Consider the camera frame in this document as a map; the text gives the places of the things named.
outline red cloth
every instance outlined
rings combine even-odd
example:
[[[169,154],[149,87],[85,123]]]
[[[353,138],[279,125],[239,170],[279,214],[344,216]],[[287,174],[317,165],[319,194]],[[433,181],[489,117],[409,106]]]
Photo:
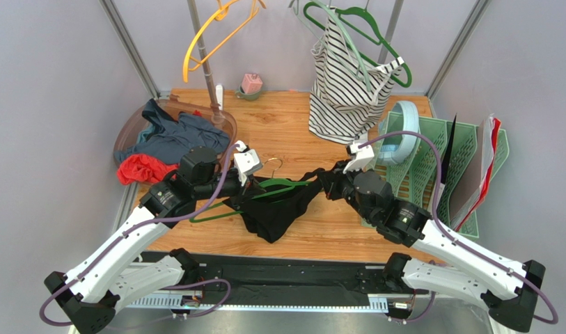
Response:
[[[126,158],[116,172],[121,184],[127,185],[134,181],[157,183],[165,174],[178,167],[166,165],[155,157],[146,154],[133,154]]]

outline black and white striped shirt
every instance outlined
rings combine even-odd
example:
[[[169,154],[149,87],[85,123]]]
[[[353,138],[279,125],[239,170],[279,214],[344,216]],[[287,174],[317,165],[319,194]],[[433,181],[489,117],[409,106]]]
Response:
[[[348,144],[379,122],[394,85],[390,76],[400,73],[404,61],[399,57],[377,67],[365,63],[371,84],[368,92],[365,82],[351,73],[359,71],[359,64],[330,17],[322,41],[326,47],[318,42],[312,50],[316,78],[310,94],[309,130],[320,138]]]

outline pink box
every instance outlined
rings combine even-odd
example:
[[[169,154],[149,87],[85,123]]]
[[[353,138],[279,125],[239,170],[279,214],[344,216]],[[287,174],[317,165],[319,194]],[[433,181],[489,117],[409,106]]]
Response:
[[[246,74],[242,81],[242,89],[244,94],[254,94],[262,89],[262,80],[257,74]]]

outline wooden tabletop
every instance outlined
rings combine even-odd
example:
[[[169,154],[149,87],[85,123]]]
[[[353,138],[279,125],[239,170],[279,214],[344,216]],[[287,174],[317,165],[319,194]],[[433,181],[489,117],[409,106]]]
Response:
[[[210,105],[206,90],[173,90],[172,93],[181,102]],[[319,167],[330,169],[336,161],[347,158],[344,145],[322,140],[308,131],[309,93],[265,92],[258,100],[249,102],[237,99],[233,92],[227,91],[224,99],[225,110],[237,121],[237,139],[256,149],[262,161],[272,157],[284,161],[275,177],[298,180],[306,172]],[[392,96],[388,109],[398,100],[412,101],[422,116],[431,116],[426,97]],[[278,165],[277,161],[266,164],[256,175],[270,177]],[[139,198],[147,189],[141,186]],[[224,205],[211,210],[210,215],[229,210]],[[361,219],[346,202],[327,200],[323,193],[314,198],[308,211],[273,244],[247,232],[238,215],[205,223],[183,221],[149,249],[170,251],[180,247],[193,253],[294,259],[385,262],[394,252],[410,254],[422,261],[434,259],[417,250],[392,244],[375,230],[362,227]]]

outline pile of clothes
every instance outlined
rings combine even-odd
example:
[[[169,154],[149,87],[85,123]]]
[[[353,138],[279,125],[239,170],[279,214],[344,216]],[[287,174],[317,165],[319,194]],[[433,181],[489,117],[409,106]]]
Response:
[[[167,114],[157,102],[149,100],[143,118],[150,122],[139,134],[139,140],[123,151],[115,151],[120,163],[116,173],[120,183],[156,183],[176,169],[180,159],[196,146],[205,146],[222,153],[227,149],[229,136],[214,127],[200,114],[180,113],[178,120]]]

